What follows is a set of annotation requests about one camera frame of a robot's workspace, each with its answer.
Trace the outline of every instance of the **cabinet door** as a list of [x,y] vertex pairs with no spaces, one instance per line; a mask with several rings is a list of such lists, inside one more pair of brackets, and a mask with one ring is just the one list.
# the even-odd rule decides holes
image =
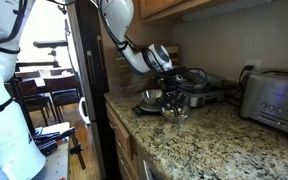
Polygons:
[[184,0],[140,0],[141,17],[145,18]]

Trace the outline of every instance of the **wooden floor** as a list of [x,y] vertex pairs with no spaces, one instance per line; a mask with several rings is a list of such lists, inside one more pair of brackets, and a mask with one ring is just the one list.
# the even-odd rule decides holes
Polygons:
[[[30,113],[31,119],[33,121],[34,127],[45,126],[42,115],[40,111],[35,111]],[[94,146],[89,147],[87,144],[87,131],[85,129],[84,123],[82,122],[79,113],[78,105],[68,105],[64,107],[63,117],[65,122],[70,122],[71,126],[74,126],[77,130],[76,137],[82,144],[84,150],[82,151],[82,156],[86,164],[86,169],[82,170],[80,162],[77,155],[70,155],[70,180],[97,180],[100,179],[99,169],[94,155]],[[50,114],[48,118],[49,125],[56,124],[54,117]]]

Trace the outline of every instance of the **stainless steel bowl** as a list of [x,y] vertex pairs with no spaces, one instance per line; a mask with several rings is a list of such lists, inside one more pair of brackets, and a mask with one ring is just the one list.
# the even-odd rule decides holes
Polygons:
[[183,106],[182,108],[178,108],[178,115],[174,112],[174,110],[168,110],[164,107],[161,108],[161,113],[165,117],[166,120],[172,123],[181,123],[188,118],[188,114],[190,112],[190,107]]
[[149,89],[142,92],[144,102],[149,105],[156,104],[160,97],[162,97],[162,90],[159,89]]

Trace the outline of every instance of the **wooden cabinet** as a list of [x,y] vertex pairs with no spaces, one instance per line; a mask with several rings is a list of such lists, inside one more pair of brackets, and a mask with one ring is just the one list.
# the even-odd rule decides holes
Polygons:
[[145,18],[184,0],[141,0],[141,17]]
[[119,169],[122,178],[123,180],[138,180],[136,143],[108,103],[106,103],[106,109],[110,126],[115,133]]
[[140,0],[143,23],[180,23],[184,15],[236,0]]

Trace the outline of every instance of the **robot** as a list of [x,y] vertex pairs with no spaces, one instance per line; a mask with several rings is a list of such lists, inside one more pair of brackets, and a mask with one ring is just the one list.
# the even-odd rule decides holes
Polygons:
[[[48,0],[61,5],[74,3]],[[0,179],[32,179],[45,165],[25,123],[20,106],[13,101],[4,82],[15,72],[19,40],[35,0],[0,0]],[[133,17],[132,0],[92,1],[99,9],[112,40],[129,61],[134,72],[164,72],[172,63],[163,46],[153,44],[135,52],[125,37]]]

